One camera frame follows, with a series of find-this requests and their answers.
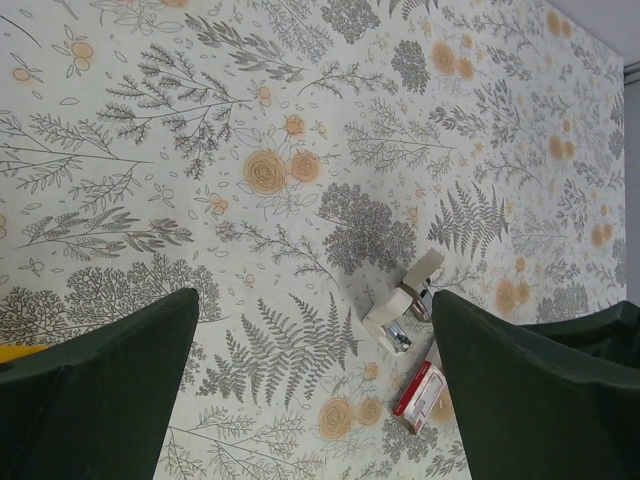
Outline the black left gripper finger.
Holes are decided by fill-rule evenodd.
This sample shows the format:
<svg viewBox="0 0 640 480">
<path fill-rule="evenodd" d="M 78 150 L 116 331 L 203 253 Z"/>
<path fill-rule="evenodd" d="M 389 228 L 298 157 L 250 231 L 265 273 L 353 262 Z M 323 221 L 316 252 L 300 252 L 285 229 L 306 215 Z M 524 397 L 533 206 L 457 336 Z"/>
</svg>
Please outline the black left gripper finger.
<svg viewBox="0 0 640 480">
<path fill-rule="evenodd" d="M 152 478 L 198 317 L 185 288 L 2 363 L 2 478 Z"/>
</svg>

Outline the red white staple box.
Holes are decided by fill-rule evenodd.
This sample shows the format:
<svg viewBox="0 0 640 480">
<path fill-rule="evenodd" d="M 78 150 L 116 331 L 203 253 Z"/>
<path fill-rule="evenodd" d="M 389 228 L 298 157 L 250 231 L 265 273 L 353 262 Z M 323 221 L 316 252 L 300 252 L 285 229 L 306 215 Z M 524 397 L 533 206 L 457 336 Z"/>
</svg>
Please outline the red white staple box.
<svg viewBox="0 0 640 480">
<path fill-rule="evenodd" d="M 393 416 L 411 435 L 417 435 L 445 387 L 446 380 L 441 370 L 434 363 L 423 361 L 395 404 Z"/>
</svg>

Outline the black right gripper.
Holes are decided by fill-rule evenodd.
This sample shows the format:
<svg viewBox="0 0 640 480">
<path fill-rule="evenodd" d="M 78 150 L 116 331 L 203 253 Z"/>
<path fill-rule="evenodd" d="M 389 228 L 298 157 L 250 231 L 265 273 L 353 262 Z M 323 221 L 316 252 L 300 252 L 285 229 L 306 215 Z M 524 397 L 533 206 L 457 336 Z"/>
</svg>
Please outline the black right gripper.
<svg viewBox="0 0 640 480">
<path fill-rule="evenodd" d="M 638 477 L 638 306 L 517 326 L 442 290 L 432 320 L 473 478 Z"/>
</svg>

